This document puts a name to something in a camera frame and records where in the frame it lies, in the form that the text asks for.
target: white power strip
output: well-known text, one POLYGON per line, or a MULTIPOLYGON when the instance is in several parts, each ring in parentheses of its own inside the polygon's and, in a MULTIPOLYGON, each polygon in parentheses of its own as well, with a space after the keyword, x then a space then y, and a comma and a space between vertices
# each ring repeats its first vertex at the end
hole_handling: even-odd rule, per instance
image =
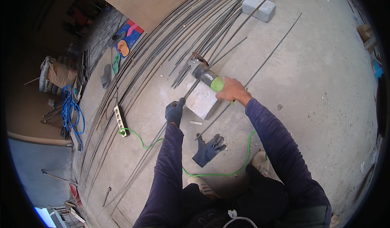
MULTIPOLYGON (((122 115, 120 113, 118 105, 114 107, 114 113, 115 113, 115 119, 117 119, 117 122, 118 122, 119 129, 124 128, 124 122, 122 120, 122 115)), ((126 137, 127 136, 127 131, 126 130, 122 130, 121 131, 121 135, 122 135, 123 138, 126 137)))

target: person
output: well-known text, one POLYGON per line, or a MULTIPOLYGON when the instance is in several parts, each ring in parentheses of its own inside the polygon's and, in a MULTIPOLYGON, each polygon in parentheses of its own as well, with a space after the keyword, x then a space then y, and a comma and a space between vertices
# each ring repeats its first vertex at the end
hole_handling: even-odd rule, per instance
POLYGON ((254 99, 237 80, 224 77, 218 99, 236 100, 245 108, 276 174, 266 177, 269 163, 263 151, 246 166, 249 186, 244 192, 218 198, 199 177, 182 184, 183 132, 180 121, 185 100, 172 102, 154 167, 148 200, 133 227, 329 227, 332 209, 324 190, 311 174, 285 126, 254 99))

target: white sneaker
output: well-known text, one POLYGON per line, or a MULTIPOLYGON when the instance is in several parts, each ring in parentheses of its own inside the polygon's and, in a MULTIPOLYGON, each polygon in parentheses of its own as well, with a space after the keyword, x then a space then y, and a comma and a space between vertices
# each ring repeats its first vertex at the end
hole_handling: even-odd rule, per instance
POLYGON ((258 152, 252 159, 252 165, 265 177, 268 176, 268 170, 270 169, 270 160, 266 159, 266 153, 264 151, 258 152))
POLYGON ((189 178, 188 178, 188 184, 191 184, 191 183, 197 184, 198 187, 199 187, 200 192, 203 193, 204 195, 211 194, 211 195, 216 196, 217 198, 220 198, 220 196, 217 195, 217 194, 209 187, 209 185, 207 185, 207 183, 206 183, 204 180, 202 180, 202 178, 200 178, 200 177, 189 177, 189 178))

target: blue cable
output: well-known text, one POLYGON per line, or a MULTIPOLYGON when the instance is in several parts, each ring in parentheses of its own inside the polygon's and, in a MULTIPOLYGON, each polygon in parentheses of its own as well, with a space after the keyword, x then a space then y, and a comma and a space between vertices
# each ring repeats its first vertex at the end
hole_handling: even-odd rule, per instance
POLYGON ((61 118, 62 118, 62 126, 65 127, 67 131, 70 131, 71 129, 75 133, 76 137, 78 138, 79 142, 81 143, 81 150, 80 152, 83 152, 83 142, 81 141, 81 138, 79 135, 84 133, 85 130, 85 121, 84 121, 84 115, 83 112, 81 111, 80 107, 78 106, 76 100, 72 98, 72 86, 67 85, 66 87, 62 88, 62 113, 61 113, 61 118), (72 125, 71 123, 71 116, 72 116, 72 110, 75 109, 77 111, 77 119, 76 123, 72 125), (81 132, 78 132, 75 129, 75 126, 78 124, 80 120, 80 113, 81 117, 83 118, 83 130, 81 132))

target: gray slipper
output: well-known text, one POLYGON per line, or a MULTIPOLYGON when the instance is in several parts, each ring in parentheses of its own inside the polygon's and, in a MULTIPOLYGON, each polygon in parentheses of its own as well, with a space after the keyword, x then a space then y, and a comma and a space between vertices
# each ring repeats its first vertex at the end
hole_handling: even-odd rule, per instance
POLYGON ((103 76, 100 77, 101 84, 103 85, 103 89, 107 89, 111 82, 111 64, 107 64, 104 67, 103 76))
POLYGON ((122 39, 124 39, 124 37, 126 37, 126 34, 127 34, 126 31, 122 31, 120 34, 113 35, 108 41, 108 46, 114 47, 119 41, 121 41, 122 39))

